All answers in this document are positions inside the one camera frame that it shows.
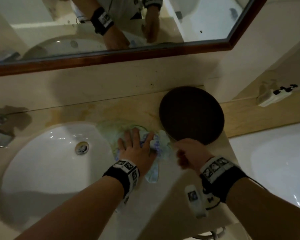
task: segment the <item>wristband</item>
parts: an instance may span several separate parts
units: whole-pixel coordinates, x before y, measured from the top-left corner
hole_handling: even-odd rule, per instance
[[[95,32],[102,36],[115,24],[103,7],[99,7],[94,11],[90,21],[95,28]]]
[[[103,176],[110,176],[117,179],[124,188],[123,198],[126,199],[137,185],[140,171],[133,162],[121,159],[112,165]]]
[[[161,10],[163,4],[163,0],[143,0],[143,5],[145,8],[149,8],[150,6],[156,6]]]
[[[229,190],[241,178],[248,176],[224,157],[213,157],[200,169],[202,186],[206,193],[212,193],[225,203]]]

